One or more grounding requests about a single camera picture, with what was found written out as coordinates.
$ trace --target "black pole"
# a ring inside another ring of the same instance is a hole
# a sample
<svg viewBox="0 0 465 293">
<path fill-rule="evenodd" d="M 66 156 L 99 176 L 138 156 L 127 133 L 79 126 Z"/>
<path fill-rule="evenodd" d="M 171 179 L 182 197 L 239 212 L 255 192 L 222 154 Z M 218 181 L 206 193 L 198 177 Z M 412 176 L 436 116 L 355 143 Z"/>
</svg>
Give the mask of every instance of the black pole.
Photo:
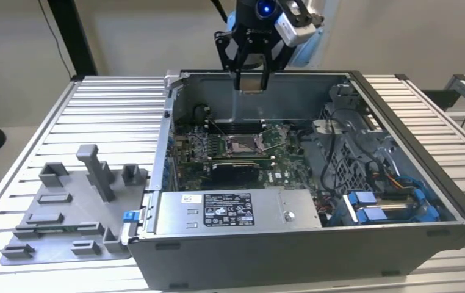
<svg viewBox="0 0 465 293">
<path fill-rule="evenodd" d="M 97 75 L 74 0 L 46 0 L 77 75 Z"/>
</svg>

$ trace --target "green circuit board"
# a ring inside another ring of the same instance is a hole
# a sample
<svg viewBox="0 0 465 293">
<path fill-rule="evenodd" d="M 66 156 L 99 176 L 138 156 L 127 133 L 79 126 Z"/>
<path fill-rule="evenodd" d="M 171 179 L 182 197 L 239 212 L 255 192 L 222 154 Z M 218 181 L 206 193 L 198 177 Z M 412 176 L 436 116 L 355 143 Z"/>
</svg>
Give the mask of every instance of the green circuit board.
<svg viewBox="0 0 465 293">
<path fill-rule="evenodd" d="M 197 131 L 189 133 L 190 135 L 186 136 L 189 139 L 181 136 L 179 141 L 183 142 L 177 144 L 178 153 L 182 154 L 177 162 L 179 191 L 279 187 L 308 189 L 315 195 L 318 185 L 310 175 L 295 131 L 291 131 L 287 125 L 268 123 L 259 134 L 229 137 L 207 135 Z M 222 162 L 258 164 L 258 180 L 231 185 L 213 184 L 210 170 L 215 163 Z"/>
</svg>

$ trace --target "metal rail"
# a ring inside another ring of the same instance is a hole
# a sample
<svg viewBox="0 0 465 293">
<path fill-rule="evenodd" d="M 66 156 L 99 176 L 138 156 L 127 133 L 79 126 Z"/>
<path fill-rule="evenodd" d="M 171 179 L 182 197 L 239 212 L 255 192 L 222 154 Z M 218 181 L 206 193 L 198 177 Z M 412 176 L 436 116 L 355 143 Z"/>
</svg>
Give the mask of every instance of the metal rail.
<svg viewBox="0 0 465 293">
<path fill-rule="evenodd" d="M 465 192 L 465 132 L 412 83 L 394 76 L 366 78 Z M 11 238 L 9 229 L 19 223 L 37 191 L 39 168 L 47 161 L 63 161 L 70 170 L 83 168 L 74 158 L 81 143 L 98 144 L 99 159 L 113 168 L 133 161 L 151 171 L 165 99 L 162 82 L 162 78 L 89 77 L 70 84 L 0 185 L 0 249 Z M 59 292 L 147 290 L 131 258 L 0 266 L 0 292 L 6 288 L 9 292 L 42 292 L 49 286 Z M 465 248 L 438 253 L 406 277 L 226 292 L 465 292 Z"/>
</svg>

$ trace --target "wall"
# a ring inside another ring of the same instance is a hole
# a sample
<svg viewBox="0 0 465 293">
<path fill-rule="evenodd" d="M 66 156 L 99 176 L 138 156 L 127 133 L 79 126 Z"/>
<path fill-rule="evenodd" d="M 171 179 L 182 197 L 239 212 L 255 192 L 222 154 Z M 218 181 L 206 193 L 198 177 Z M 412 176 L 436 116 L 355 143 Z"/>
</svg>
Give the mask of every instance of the wall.
<svg viewBox="0 0 465 293">
<path fill-rule="evenodd" d="M 423 87 L 465 73 L 465 1 L 339 1 L 312 68 L 402 72 Z M 211 36 L 223 26 L 209 1 L 75 2 L 101 74 L 219 67 Z M 234 0 L 221 2 L 230 11 Z M 37 125 L 66 82 L 37 0 L 0 0 L 0 126 Z"/>
<path fill-rule="evenodd" d="M 316 65 L 404 73 L 423 88 L 444 86 L 454 73 L 465 73 L 465 1 L 339 0 Z"/>
<path fill-rule="evenodd" d="M 37 0 L 0 0 L 0 126 L 39 124 L 66 84 Z"/>
</svg>

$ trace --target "power supply label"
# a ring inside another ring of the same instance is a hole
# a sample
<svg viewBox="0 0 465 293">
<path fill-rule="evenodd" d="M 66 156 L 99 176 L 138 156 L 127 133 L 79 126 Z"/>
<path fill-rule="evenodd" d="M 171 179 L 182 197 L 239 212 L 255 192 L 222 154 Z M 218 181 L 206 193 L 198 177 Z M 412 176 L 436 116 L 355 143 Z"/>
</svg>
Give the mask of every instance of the power supply label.
<svg viewBox="0 0 465 293">
<path fill-rule="evenodd" d="M 250 194 L 205 194 L 203 207 L 207 227 L 255 225 Z"/>
</svg>

